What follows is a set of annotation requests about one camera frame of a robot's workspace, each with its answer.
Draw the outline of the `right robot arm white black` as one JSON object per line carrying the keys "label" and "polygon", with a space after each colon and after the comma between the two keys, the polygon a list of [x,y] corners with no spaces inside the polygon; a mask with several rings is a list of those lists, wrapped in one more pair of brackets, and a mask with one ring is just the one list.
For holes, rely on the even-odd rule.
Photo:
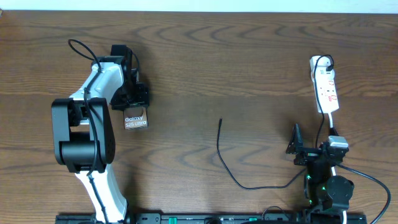
{"label": "right robot arm white black", "polygon": [[296,166],[306,167],[304,194],[309,199],[310,206],[303,210],[301,222],[344,223],[347,220],[343,212],[349,209],[354,183],[336,175],[332,168],[343,162],[349,147],[346,139],[339,136],[335,128],[331,128],[330,133],[328,140],[318,148],[306,147],[300,128],[295,124],[285,151],[295,155]]}

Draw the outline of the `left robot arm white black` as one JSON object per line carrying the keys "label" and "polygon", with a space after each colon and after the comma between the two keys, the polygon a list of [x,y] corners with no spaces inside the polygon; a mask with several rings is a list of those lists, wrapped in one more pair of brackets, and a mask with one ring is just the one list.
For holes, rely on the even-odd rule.
{"label": "left robot arm white black", "polygon": [[55,159],[82,182],[95,208],[92,215],[57,215],[56,223],[135,222],[112,166],[116,142],[108,108],[133,73],[128,58],[101,57],[78,91],[53,101]]}

